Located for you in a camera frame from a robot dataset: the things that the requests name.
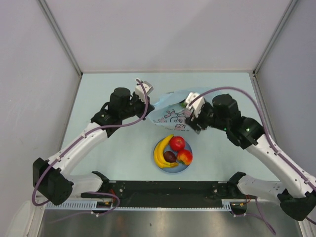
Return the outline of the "yellow fake banana bunch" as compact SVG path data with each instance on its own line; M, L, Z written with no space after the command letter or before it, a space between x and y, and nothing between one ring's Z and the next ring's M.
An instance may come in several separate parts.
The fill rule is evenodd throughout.
M159 168L173 168L178 166L177 162L167 162L164 159L163 151L169 144L169 141L173 138L173 134L162 139L154 149L154 161Z

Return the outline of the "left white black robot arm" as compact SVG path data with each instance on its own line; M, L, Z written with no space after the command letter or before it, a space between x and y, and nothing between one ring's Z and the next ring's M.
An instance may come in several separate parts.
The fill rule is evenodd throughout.
M125 119L138 117L139 121L154 110L149 94L153 87L139 82L133 93L124 87L114 89L110 99L90 120L84 131L68 146L50 158L38 158L33 163L32 196L40 192L54 205L64 203L71 195L93 192L102 198L108 194L108 179L98 171L88 175L72 176L72 170L97 145L110 138Z

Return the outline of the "orange red fake peach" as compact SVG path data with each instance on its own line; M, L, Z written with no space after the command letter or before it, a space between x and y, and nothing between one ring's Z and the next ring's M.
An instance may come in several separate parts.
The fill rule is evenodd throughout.
M189 150L183 149L177 153L177 160L184 165L190 165L193 161L193 155Z

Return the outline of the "red fake apple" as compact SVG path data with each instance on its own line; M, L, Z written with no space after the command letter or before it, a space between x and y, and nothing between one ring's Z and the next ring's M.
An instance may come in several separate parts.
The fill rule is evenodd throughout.
M186 142L185 140L180 136L174 136L169 141L169 146L173 151L180 151L185 148Z

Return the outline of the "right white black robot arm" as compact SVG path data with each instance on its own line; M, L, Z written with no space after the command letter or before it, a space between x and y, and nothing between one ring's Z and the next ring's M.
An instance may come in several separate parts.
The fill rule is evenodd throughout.
M256 196L278 204L294 220L307 218L316 206L315 177L296 165L271 136L265 134L260 123L242 116L235 99L222 94L208 103L200 94L191 92L185 104L191 112L186 124L196 133L208 127L225 132L231 143L255 156L279 179L273 183L237 172L228 181L231 197Z

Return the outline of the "blue cartoon plastic bag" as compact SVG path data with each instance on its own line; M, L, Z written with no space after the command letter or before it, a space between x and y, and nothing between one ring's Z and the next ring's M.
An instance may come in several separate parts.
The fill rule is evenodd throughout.
M210 89L210 87L193 87L165 93L153 104L155 109L147 115L147 118L153 124L169 130L192 131L192 128L185 123L185 119L191 113L186 110L184 101L191 92L202 94Z

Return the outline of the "dark purple fake fig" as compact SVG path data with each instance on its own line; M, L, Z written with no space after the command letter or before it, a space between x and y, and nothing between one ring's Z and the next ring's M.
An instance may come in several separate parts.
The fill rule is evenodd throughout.
M163 153L163 157L166 162L173 163L177 161L176 155L171 151L166 151Z

